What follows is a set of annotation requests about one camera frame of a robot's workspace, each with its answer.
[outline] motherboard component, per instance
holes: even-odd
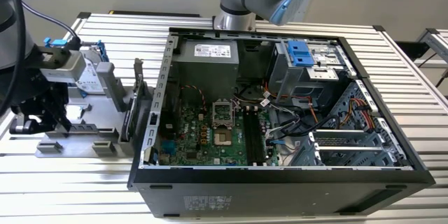
[[[213,134],[215,145],[232,145],[232,131],[231,130],[216,130]]]
[[[260,121],[257,111],[244,108],[244,136],[245,136],[245,153],[248,165],[263,165],[264,163],[264,146],[261,140]]]
[[[232,103],[225,99],[217,99],[213,102],[212,107],[212,126],[213,128],[219,128],[224,126],[227,129],[232,129],[233,127],[233,110],[232,110]]]

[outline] label sticker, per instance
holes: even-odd
[[[261,106],[263,107],[265,107],[268,104],[269,104],[269,99],[268,98],[265,98],[261,102],[260,102],[260,104],[261,104]]]
[[[228,210],[232,196],[184,196],[185,209],[197,210]]]
[[[81,77],[79,78],[76,82],[76,86],[83,89],[87,93],[96,92],[103,93],[103,86],[100,83],[100,79],[97,78],[95,66],[92,62],[84,58],[85,61],[85,68],[84,72],[81,74]]]
[[[231,58],[231,46],[197,44],[195,46],[195,56]]]
[[[263,96],[264,96],[264,98],[268,98],[268,97],[271,96],[271,93],[269,93],[268,91],[265,91],[265,92],[263,93]]]

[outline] blue tab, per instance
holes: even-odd
[[[283,140],[273,140],[269,143],[272,143],[272,144],[285,144],[285,141],[283,141]]]
[[[315,65],[313,57],[309,53],[304,41],[288,41],[288,53],[292,57],[292,65],[296,67],[312,67]]]
[[[97,41],[96,45],[97,45],[99,48],[100,48],[101,60],[103,60],[104,62],[109,62],[109,57],[107,56],[107,51],[105,51],[105,45],[104,45],[104,43],[101,42],[101,40]]]
[[[51,38],[47,37],[47,38],[44,39],[44,45],[45,45],[45,47],[49,47],[49,43],[51,43]]]
[[[56,40],[53,40],[51,45],[55,46],[55,47],[63,47],[63,46],[67,45],[67,40],[65,39],[56,39]]]

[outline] metal table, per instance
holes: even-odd
[[[209,18],[92,14],[73,24],[81,39],[105,43],[115,75],[133,83],[133,58],[144,59],[144,75],[156,84],[169,27],[211,28]],[[437,184],[367,217],[316,218],[312,222],[373,224],[448,222],[448,101],[429,83],[387,32],[372,26],[257,22],[259,32],[344,36],[381,93],[392,114]],[[139,193],[128,192],[128,158],[33,156],[40,136],[11,136],[8,115],[0,125],[0,216],[11,221],[159,221]],[[177,219],[171,222],[309,222],[301,218]]]

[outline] white sticker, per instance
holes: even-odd
[[[231,46],[197,44],[195,46],[195,56],[231,58]]]
[[[271,93],[269,93],[268,91],[265,91],[265,92],[263,93],[263,96],[264,96],[264,98],[268,98],[268,97],[271,96]]]
[[[103,93],[103,86],[100,83],[100,79],[97,78],[93,63],[85,59],[85,68],[76,82],[76,86],[83,89],[87,93],[89,92],[99,92]]]
[[[265,107],[268,104],[269,104],[269,99],[268,98],[265,98],[261,102],[260,102],[260,104],[261,104],[261,106],[263,107]]]

